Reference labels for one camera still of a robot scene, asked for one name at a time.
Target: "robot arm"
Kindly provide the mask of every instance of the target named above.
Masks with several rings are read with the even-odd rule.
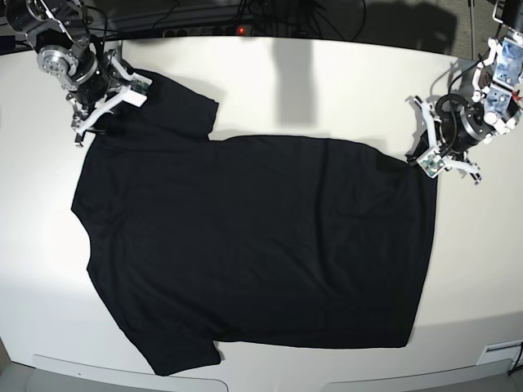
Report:
[[[96,120],[113,113],[126,101],[141,106],[152,81],[139,74],[128,74],[115,58],[104,52],[100,40],[86,24],[87,7],[83,0],[5,0],[7,23],[25,34],[38,53],[38,67],[56,77],[68,91],[73,106],[71,127],[75,144],[82,146],[86,131],[97,132]],[[91,43],[96,54],[90,49]]]
[[[523,0],[505,1],[501,19],[497,11],[498,2],[493,18],[507,26],[508,33],[501,42],[489,39],[487,57],[473,67],[476,68],[472,78],[474,93],[470,100],[451,93],[450,89],[435,106],[418,97],[414,100],[422,110],[427,132],[409,161],[417,163],[431,178],[444,169],[457,168],[469,173],[479,184],[479,167],[469,161],[468,150],[509,133],[521,118],[515,90],[523,81]],[[492,67],[493,74],[481,86],[485,67]]]

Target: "white table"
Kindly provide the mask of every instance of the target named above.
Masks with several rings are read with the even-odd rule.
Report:
[[[334,137],[397,158],[418,128],[407,98],[429,96],[455,62],[419,51],[271,38],[125,42],[123,54],[137,68],[220,102],[212,138]],[[434,94],[444,93],[446,80]],[[0,336],[18,363],[177,390],[174,378],[131,373],[151,370],[85,271],[89,241],[69,207],[87,149],[73,146],[71,113],[33,53],[0,57]],[[221,380],[231,392],[312,392],[333,381],[472,366],[486,344],[522,338],[522,148],[519,127],[472,151],[483,171],[480,186],[455,171],[440,180],[431,266],[406,348],[220,343],[221,365],[178,376]]]

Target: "t-shirt sleeve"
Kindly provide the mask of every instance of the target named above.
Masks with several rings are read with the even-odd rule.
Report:
[[[122,103],[105,114],[95,128],[104,142],[133,150],[180,151],[209,142],[218,103],[158,73],[136,69],[153,81],[140,107]]]
[[[221,362],[211,340],[169,332],[125,332],[125,335],[158,376]]]

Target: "black t-shirt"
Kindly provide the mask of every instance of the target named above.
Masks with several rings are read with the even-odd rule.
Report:
[[[101,119],[73,211],[98,294],[154,372],[218,364],[213,341],[406,345],[436,182],[350,141],[210,141],[216,102],[139,72],[149,98]]]

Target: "t-shirt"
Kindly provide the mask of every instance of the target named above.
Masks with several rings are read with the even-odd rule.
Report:
[[[405,346],[436,182],[350,141],[210,141],[216,102],[138,72],[148,100],[100,120],[72,209],[94,287],[154,372],[218,364],[214,341]]]

